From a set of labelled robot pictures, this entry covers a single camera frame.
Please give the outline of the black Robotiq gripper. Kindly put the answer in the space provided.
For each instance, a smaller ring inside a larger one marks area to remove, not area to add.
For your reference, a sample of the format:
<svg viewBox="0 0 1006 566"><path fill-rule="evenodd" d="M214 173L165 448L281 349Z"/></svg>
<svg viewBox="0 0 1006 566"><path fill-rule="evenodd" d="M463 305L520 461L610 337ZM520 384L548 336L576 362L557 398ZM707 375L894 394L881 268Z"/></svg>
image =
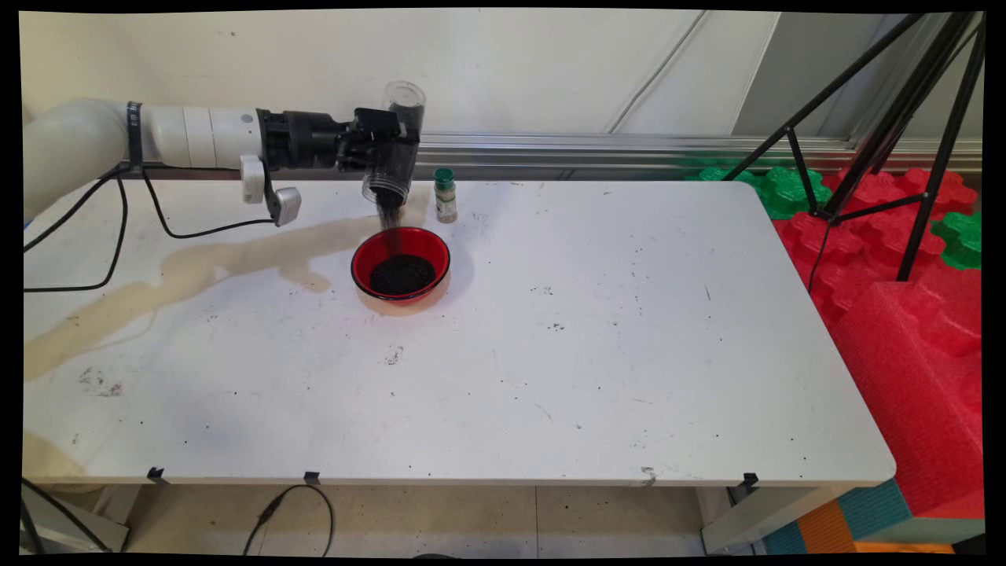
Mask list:
<svg viewBox="0 0 1006 566"><path fill-rule="evenodd" d="M266 171L367 171L378 149L420 144L421 107L356 108L353 122L326 112L256 110ZM352 140L344 140L352 125Z"/></svg>

